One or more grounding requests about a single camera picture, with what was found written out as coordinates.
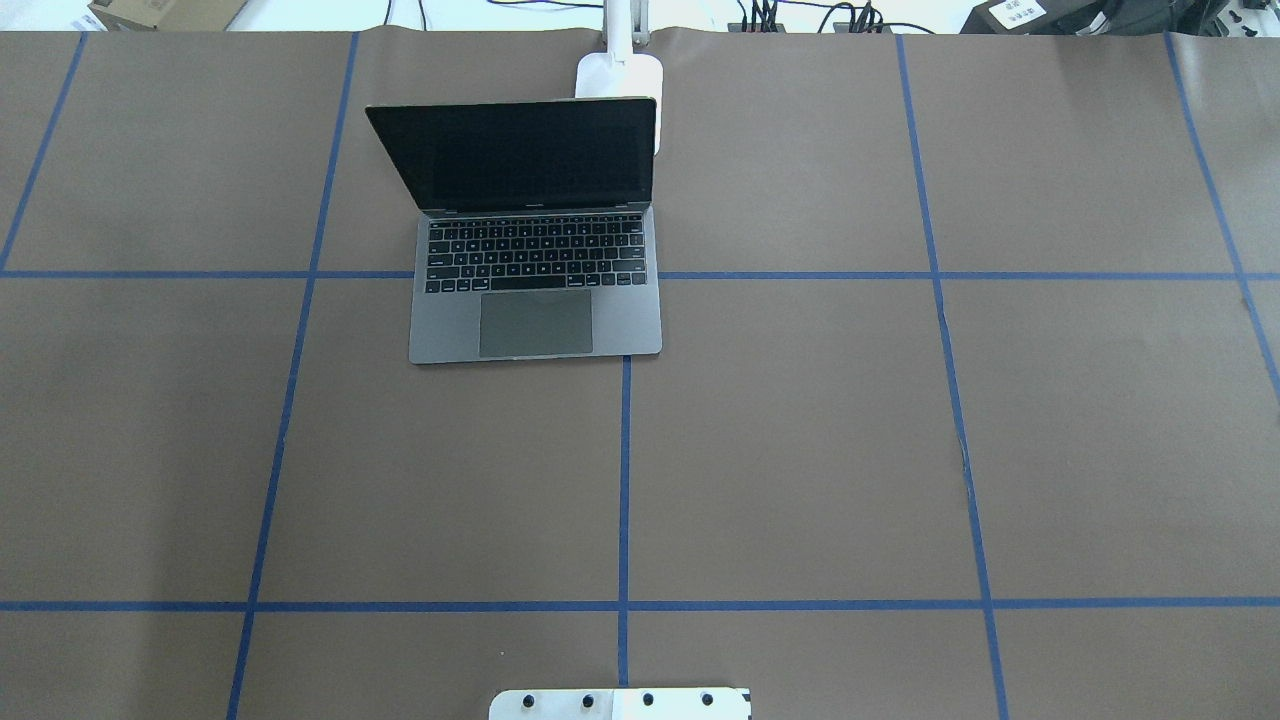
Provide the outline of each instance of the laptop screen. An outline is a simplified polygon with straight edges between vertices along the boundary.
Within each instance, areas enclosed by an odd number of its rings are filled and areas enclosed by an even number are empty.
[[[649,97],[365,108],[422,210],[602,208],[653,197]]]

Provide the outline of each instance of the laptop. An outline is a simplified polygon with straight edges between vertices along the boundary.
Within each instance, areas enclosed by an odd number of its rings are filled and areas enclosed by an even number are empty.
[[[662,350],[649,97],[369,106],[421,213],[415,364]]]

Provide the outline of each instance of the trackpad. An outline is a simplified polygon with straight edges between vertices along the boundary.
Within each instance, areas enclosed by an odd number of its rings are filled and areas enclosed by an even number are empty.
[[[591,351],[591,291],[494,292],[480,299],[480,356]]]

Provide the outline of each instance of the black keyboard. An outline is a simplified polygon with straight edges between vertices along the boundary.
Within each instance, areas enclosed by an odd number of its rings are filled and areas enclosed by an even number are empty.
[[[439,220],[428,232],[426,292],[648,282],[634,213]]]

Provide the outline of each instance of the space bar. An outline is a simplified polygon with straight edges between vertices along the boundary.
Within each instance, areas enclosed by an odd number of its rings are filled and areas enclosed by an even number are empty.
[[[564,275],[534,275],[529,278],[490,278],[490,290],[540,290],[564,287]]]

